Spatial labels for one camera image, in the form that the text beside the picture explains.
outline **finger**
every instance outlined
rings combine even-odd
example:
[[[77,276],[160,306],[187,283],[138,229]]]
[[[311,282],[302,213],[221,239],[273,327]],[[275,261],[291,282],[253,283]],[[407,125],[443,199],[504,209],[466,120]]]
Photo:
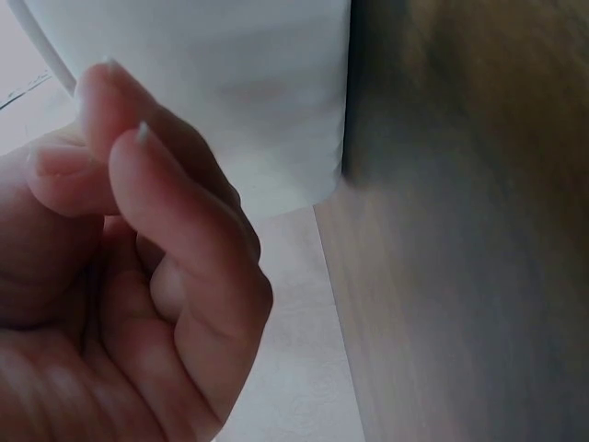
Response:
[[[65,218],[35,198],[23,172],[28,152],[0,157],[0,322],[27,316],[24,327],[63,317],[57,294],[72,286],[102,232],[102,216]]]
[[[104,248],[108,266],[100,322],[109,356],[143,397],[166,440],[211,440],[220,425],[179,360],[173,328],[156,313],[135,233],[112,218]]]
[[[260,242],[228,182],[201,135],[165,109],[114,61],[97,64],[80,78],[75,90],[79,123],[92,153],[108,161],[114,141],[146,121],[186,174],[226,203],[241,219],[252,249],[260,256]]]
[[[184,305],[175,343],[192,379],[224,420],[271,308],[271,290],[247,235],[223,203],[186,176],[146,125],[115,142],[109,166],[122,216],[177,264]]]
[[[59,215],[118,214],[107,167],[85,147],[33,145],[25,176],[37,200]]]

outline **fingernail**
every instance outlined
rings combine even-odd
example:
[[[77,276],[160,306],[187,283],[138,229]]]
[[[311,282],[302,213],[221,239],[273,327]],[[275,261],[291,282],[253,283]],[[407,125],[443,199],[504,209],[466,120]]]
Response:
[[[149,125],[143,121],[139,124],[135,141],[138,145],[143,147],[149,152],[149,154],[156,158],[157,163],[164,168],[173,171],[174,173],[181,172],[182,167],[179,162],[174,158],[169,150],[162,144],[160,139],[157,137]]]
[[[122,64],[111,56],[104,57],[103,63],[107,67],[110,84],[117,88],[127,99],[132,99],[137,104],[144,106],[154,105],[154,97]]]
[[[146,146],[151,136],[151,129],[146,122],[139,123],[139,130],[137,131],[136,141],[139,145]]]
[[[69,145],[44,145],[31,149],[29,161],[39,176],[66,176],[92,165],[92,156],[83,148]]]
[[[102,59],[102,63],[107,66],[107,73],[109,77],[112,78],[119,70],[123,70],[123,67],[119,62],[117,62],[113,57],[107,55]]]

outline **wooden table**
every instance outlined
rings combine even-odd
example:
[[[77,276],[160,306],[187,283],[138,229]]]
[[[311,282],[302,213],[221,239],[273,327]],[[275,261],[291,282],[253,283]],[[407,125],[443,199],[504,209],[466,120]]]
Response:
[[[589,440],[587,6],[353,9],[316,214],[366,441]]]

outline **table surface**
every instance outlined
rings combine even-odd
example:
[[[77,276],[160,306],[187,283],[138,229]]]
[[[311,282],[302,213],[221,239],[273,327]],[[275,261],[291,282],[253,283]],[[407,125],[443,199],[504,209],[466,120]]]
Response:
[[[316,208],[367,442],[589,440],[586,4],[355,2]]]

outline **hand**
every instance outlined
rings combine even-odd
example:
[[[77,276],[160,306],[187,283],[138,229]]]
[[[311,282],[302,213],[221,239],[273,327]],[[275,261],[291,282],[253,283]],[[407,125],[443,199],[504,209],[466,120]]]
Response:
[[[208,146],[115,62],[0,158],[2,440],[209,441],[271,310]]]

